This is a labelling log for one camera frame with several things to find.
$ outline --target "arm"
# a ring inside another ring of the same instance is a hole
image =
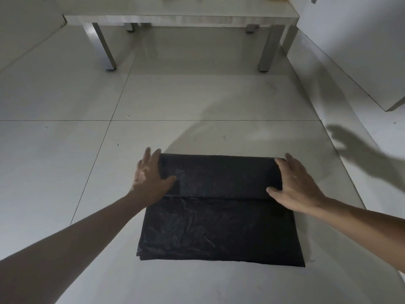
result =
[[[267,193],[286,208],[312,215],[405,273],[405,220],[327,198],[304,166],[290,154],[276,158],[283,190]]]
[[[125,224],[174,184],[174,176],[160,179],[159,155],[146,149],[123,198],[0,261],[0,303],[55,303]]]

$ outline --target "cabinet door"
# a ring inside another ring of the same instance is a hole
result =
[[[298,27],[384,110],[405,97],[405,0],[308,2]]]
[[[0,0],[0,70],[64,24],[53,0]]]

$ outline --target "hand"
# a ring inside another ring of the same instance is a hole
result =
[[[326,201],[312,177],[300,161],[286,153],[286,160],[275,159],[281,171],[283,190],[268,187],[267,193],[284,207],[304,213],[321,206]]]
[[[142,208],[158,202],[176,182],[176,176],[167,179],[160,178],[158,162],[161,150],[156,150],[151,156],[148,147],[143,159],[138,162],[135,180],[127,197],[133,198]]]

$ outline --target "table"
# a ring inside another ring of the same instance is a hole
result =
[[[296,25],[291,4],[268,0],[55,0],[70,25],[83,25],[105,70],[117,67],[100,25],[124,25],[134,32],[139,23],[164,26],[246,27],[270,26],[258,64],[267,72],[286,25]]]

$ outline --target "black plastic bag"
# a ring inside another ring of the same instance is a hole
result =
[[[137,256],[301,266],[294,214],[265,192],[281,189],[273,158],[162,154],[178,183],[146,209]]]

